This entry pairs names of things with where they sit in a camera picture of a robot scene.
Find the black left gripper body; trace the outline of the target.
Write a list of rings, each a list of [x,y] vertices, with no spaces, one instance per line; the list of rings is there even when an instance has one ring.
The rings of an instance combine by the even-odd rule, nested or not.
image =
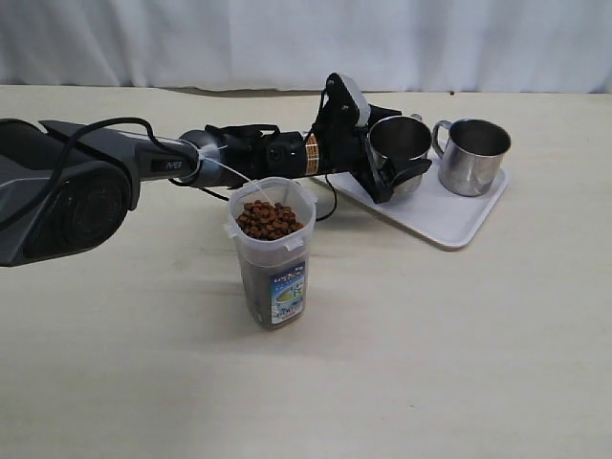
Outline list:
[[[319,154],[317,173],[349,172],[362,186],[367,134],[370,129],[353,125],[350,115],[340,110],[336,74],[326,78],[317,115],[311,126]]]

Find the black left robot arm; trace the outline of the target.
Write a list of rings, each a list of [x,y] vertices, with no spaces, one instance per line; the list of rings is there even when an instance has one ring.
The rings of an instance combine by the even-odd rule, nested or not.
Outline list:
[[[137,117],[90,124],[1,122],[1,263],[90,251],[108,240],[144,182],[168,180],[213,194],[271,177],[351,174],[373,202],[388,202],[425,174],[429,131],[415,117],[369,103],[349,77],[326,79],[306,131],[252,123],[157,136]]]

